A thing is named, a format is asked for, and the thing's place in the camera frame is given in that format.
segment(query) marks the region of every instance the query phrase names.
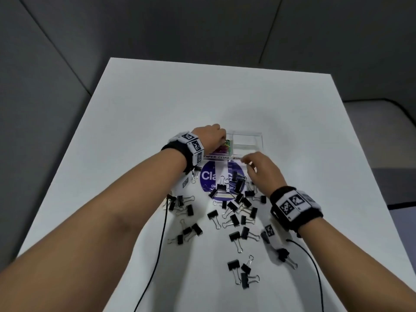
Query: forearm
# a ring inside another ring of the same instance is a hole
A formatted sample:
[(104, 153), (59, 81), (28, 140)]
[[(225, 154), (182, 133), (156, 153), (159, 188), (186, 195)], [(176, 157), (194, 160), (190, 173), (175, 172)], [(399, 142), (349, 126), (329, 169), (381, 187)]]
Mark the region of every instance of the forearm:
[(348, 311), (416, 310), (416, 294), (406, 284), (324, 219), (299, 233)]
[(0, 274), (3, 311), (101, 311), (140, 230), (185, 169), (166, 149), (112, 183)]

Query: wire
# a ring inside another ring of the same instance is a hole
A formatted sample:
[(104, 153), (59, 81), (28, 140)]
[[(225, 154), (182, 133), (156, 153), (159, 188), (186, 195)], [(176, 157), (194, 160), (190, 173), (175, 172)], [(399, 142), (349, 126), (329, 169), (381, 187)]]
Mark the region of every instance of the wire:
[(318, 281), (319, 281), (319, 289), (321, 291), (321, 306), (322, 306), (322, 312), (324, 312), (324, 295), (322, 293), (322, 283), (321, 283), (321, 277), (319, 276), (319, 271), (318, 271), (318, 267), (315, 264), (315, 261), (313, 260), (312, 256), (308, 253), (307, 250), (305, 250), (300, 244), (296, 243), (295, 241), (291, 240), (291, 239), (286, 239), (286, 241), (288, 242), (292, 242), (294, 244), (296, 244), (297, 246), (299, 246), (306, 254), (308, 254), (309, 258), (311, 259), (313, 265), (315, 266), (316, 269), (316, 273), (318, 274)]
[(153, 275), (154, 275), (154, 274), (155, 274), (155, 272), (156, 272), (156, 267), (157, 267), (157, 264), (159, 263), (160, 251), (162, 250), (163, 235), (165, 234), (166, 220), (167, 220), (167, 218), (168, 218), (168, 209), (169, 209), (169, 208), (168, 208), (168, 200), (169, 200), (169, 199), (168, 199), (168, 197), (166, 197), (166, 213), (165, 213), (165, 221), (164, 221), (164, 223), (163, 223), (162, 236), (161, 236), (161, 238), (160, 238), (159, 252), (158, 252), (158, 255), (157, 255), (157, 259), (156, 259), (156, 264), (155, 264), (155, 267), (154, 267), (154, 269), (153, 269), (152, 276), (150, 276), (149, 282), (147, 283), (146, 288), (144, 289), (144, 291), (143, 291), (143, 293), (141, 294), (141, 297), (140, 297), (140, 299), (139, 299), (139, 301), (138, 301), (138, 303), (137, 303), (136, 307), (134, 308), (134, 312), (136, 312), (136, 310), (137, 310), (137, 308), (138, 308), (138, 305), (140, 304), (141, 300), (143, 299), (144, 294), (145, 294), (145, 293), (146, 293), (146, 291), (147, 291), (147, 288), (149, 288), (150, 283), (152, 282), (152, 279), (153, 279)]

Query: purple circle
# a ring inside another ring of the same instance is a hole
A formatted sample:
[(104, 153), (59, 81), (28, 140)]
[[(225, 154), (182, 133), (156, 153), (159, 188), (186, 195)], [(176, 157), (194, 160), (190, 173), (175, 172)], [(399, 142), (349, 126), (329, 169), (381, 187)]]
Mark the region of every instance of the purple circle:
[[(244, 175), (244, 172), (242, 168), (234, 161), (228, 161), (228, 179), (231, 180), (232, 173), (236, 171), (240, 175)], [(215, 161), (208, 161), (205, 163), (205, 165), (202, 167), (202, 170), (199, 174), (199, 181), (201, 183), (201, 187), (203, 191), (210, 192), (212, 189), (216, 187), (216, 175), (215, 175)], [(233, 190), (235, 187), (235, 183), (231, 182), (229, 183), (230, 190)], [(215, 200), (218, 201), (228, 201), (232, 200), (233, 198), (223, 198), (223, 197), (215, 197)]]

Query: person's right hand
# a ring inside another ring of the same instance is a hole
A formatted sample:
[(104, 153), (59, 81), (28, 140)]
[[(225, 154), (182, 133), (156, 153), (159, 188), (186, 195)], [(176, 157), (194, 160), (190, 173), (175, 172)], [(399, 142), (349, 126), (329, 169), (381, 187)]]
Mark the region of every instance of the person's right hand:
[(280, 169), (263, 153), (247, 154), (241, 162), (247, 164), (247, 173), (254, 185), (268, 198), (276, 189), (287, 186)]

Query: tabletop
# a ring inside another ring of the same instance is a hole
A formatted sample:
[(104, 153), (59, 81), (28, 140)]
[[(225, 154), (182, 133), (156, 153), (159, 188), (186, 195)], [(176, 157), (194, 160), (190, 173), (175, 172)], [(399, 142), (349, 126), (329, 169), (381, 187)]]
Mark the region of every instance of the tabletop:
[[(214, 123), (261, 132), (263, 152), (288, 184), (306, 191), (325, 219), (416, 290), (412, 266), (335, 84), (318, 73), (111, 58), (20, 254), (170, 137)], [(183, 194), (195, 196), (195, 215), (185, 221), (198, 222), (203, 234), (183, 245), (164, 241), (138, 311), (320, 311), (316, 272), (301, 250), (287, 246), (297, 270), (276, 260), (262, 242), (244, 240), (238, 254), (228, 237), (235, 229), (216, 230), (208, 220), (215, 206), (200, 183), (189, 184)], [(254, 233), (270, 217), (269, 202), (258, 208)], [(133, 311), (156, 261), (163, 220), (159, 208), (143, 228), (106, 311)], [(169, 214), (165, 239), (179, 232), (179, 217)], [(249, 255), (260, 282), (243, 290), (227, 262), (242, 264)], [(325, 310), (344, 311), (321, 278)]]

